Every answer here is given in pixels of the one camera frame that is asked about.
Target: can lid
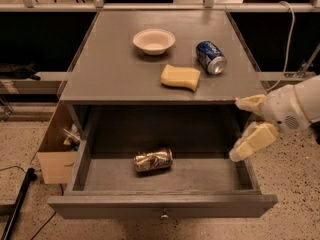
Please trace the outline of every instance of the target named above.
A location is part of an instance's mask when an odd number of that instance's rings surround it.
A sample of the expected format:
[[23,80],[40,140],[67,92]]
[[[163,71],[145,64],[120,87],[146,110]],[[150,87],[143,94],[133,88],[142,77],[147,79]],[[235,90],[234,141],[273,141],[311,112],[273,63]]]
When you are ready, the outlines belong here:
[[208,72],[213,75],[220,74],[227,65],[227,60],[225,57],[215,58],[208,65]]

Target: open drawer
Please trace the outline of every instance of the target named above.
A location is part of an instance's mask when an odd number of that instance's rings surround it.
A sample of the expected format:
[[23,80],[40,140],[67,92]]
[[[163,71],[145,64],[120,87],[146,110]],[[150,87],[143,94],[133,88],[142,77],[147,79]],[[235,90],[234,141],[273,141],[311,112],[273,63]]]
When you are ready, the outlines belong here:
[[[64,218],[259,217],[262,195],[249,160],[228,152],[249,114],[234,105],[100,105],[90,108],[64,196]],[[170,169],[137,173],[133,157],[167,147]]]

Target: soda can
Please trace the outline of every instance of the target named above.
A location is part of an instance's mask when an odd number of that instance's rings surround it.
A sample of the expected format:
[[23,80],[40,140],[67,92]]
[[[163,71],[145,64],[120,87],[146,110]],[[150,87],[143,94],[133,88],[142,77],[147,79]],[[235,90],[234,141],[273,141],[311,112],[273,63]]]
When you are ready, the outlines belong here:
[[202,67],[212,75],[220,74],[227,65],[227,60],[210,41],[202,41],[196,47],[197,58]]
[[172,152],[168,148],[162,148],[150,153],[138,152],[134,157],[134,165],[137,172],[168,168],[172,163]]

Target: black cable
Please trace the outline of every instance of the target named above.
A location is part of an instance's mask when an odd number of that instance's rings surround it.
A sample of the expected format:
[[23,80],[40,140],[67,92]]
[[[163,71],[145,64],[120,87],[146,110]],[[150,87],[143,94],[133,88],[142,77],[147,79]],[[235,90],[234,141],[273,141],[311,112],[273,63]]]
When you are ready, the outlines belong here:
[[7,167],[7,168],[0,169],[0,172],[1,172],[1,171],[5,171],[5,170],[9,170],[9,169],[12,169],[12,168],[18,168],[18,169],[22,170],[24,173],[27,173],[27,172],[26,172],[22,167],[17,166],[17,165],[14,165],[14,166],[10,166],[10,167]]
[[[61,195],[64,195],[64,191],[63,191],[63,187],[60,184],[60,188],[61,188]],[[54,212],[51,217],[41,226],[41,228],[39,228],[39,230],[34,234],[34,236],[31,238],[31,240],[33,240],[39,233],[40,231],[52,220],[52,218],[57,214],[57,212]]]

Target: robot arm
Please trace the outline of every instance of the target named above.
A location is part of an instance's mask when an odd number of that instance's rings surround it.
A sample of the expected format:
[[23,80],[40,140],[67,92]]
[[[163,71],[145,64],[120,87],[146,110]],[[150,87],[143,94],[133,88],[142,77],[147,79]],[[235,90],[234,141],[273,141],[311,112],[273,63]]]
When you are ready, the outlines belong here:
[[232,161],[240,161],[273,143],[279,132],[302,131],[320,121],[320,75],[296,85],[286,85],[268,95],[236,101],[238,108],[260,116],[251,123],[230,151]]

